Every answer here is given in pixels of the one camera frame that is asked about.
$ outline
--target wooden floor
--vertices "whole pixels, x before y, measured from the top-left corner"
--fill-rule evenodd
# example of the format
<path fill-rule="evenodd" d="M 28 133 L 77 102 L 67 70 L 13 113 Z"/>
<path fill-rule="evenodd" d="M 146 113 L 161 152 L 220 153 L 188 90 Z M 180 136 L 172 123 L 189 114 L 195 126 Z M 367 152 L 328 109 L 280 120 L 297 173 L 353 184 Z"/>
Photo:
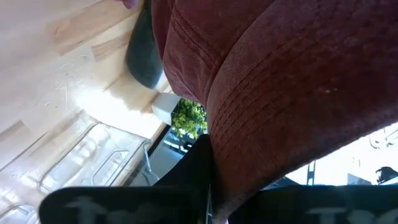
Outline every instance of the wooden floor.
<path fill-rule="evenodd" d="M 162 127 L 150 103 L 169 90 L 166 80 L 148 90 L 124 63 L 140 10 L 110 0 L 0 1 L 0 215 L 37 208 L 45 194 L 26 173 L 57 158 L 27 149 L 82 111 L 145 138 Z"/>

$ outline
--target red corduroy fabric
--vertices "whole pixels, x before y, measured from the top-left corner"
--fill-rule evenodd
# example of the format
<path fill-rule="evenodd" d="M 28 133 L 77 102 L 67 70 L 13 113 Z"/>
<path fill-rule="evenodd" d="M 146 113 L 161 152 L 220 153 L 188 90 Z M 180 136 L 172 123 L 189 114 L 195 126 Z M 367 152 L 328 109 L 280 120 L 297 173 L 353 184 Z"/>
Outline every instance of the red corduroy fabric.
<path fill-rule="evenodd" d="M 153 0 L 152 14 L 174 92 L 208 113 L 218 220 L 398 120 L 396 0 Z"/>

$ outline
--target sunlight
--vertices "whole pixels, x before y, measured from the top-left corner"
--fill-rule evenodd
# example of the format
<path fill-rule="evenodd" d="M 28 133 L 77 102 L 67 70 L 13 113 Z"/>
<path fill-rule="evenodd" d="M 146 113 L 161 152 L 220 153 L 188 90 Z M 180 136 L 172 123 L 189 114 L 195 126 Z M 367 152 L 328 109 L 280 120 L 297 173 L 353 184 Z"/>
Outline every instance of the sunlight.
<path fill-rule="evenodd" d="M 133 134 L 152 138 L 162 124 L 152 113 L 130 110 L 124 101 L 109 91 L 84 91 L 76 97 L 76 104 L 102 123 Z"/>
<path fill-rule="evenodd" d="M 398 170 L 398 123 L 388 125 L 367 136 L 317 159 L 314 184 L 347 185 L 348 174 L 377 185 L 376 171 L 381 167 Z M 299 184 L 307 184 L 308 165 L 286 176 Z"/>

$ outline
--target light wood panel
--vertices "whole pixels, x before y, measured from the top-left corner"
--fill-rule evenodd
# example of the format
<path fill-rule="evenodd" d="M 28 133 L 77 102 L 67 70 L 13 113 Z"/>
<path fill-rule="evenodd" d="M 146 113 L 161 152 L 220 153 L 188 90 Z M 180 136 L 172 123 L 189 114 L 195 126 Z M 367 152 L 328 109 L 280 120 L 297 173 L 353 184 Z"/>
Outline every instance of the light wood panel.
<path fill-rule="evenodd" d="M 150 104 L 170 90 L 167 81 L 148 90 L 125 65 L 141 7 L 0 1 L 0 214 L 16 203 L 39 205 L 38 180 L 67 153 L 81 131 L 70 122 L 81 113 L 146 138 L 162 127 Z"/>

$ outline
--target green plant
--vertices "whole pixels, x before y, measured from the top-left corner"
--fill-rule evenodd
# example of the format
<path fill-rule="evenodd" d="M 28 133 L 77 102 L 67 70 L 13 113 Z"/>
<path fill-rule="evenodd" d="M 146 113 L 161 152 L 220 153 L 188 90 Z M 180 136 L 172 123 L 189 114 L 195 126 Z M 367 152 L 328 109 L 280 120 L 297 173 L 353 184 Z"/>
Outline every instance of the green plant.
<path fill-rule="evenodd" d="M 182 99 L 172 113 L 172 126 L 178 137 L 183 136 L 183 130 L 196 139 L 198 138 L 197 128 L 202 132 L 207 129 L 206 111 L 200 104 Z"/>

